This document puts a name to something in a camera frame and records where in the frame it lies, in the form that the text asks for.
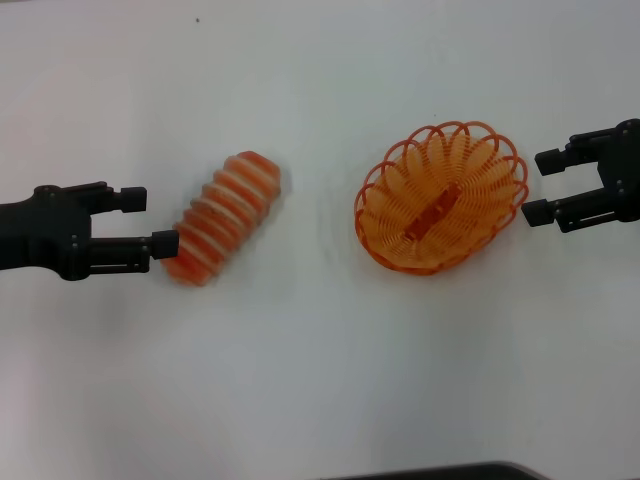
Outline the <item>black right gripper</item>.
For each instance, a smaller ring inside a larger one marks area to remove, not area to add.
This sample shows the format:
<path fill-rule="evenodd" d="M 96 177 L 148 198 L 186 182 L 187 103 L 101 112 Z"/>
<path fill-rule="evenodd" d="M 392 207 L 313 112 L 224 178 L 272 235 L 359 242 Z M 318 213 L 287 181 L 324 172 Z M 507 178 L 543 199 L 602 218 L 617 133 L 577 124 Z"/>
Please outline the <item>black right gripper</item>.
<path fill-rule="evenodd" d="M 569 167 L 595 163 L 604 188 L 570 197 L 526 202 L 521 206 L 528 224 L 540 227 L 556 223 L 569 233 L 614 221 L 639 220 L 639 120 L 630 119 L 615 128 L 575 134 L 563 150 L 535 155 L 543 176 Z"/>

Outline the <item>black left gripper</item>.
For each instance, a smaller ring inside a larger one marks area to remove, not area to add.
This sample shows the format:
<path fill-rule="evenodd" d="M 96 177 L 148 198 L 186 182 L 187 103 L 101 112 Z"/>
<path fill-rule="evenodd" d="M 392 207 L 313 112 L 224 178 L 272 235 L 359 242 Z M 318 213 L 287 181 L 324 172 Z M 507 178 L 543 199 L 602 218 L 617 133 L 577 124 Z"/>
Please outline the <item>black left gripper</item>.
<path fill-rule="evenodd" d="M 147 273 L 151 260 L 178 255 L 177 231 L 91 239 L 91 214 L 143 212 L 146 207 L 144 187 L 115 191 L 106 182 L 39 186 L 28 199 L 1 206 L 1 268 L 44 268 L 67 281 L 89 274 Z"/>

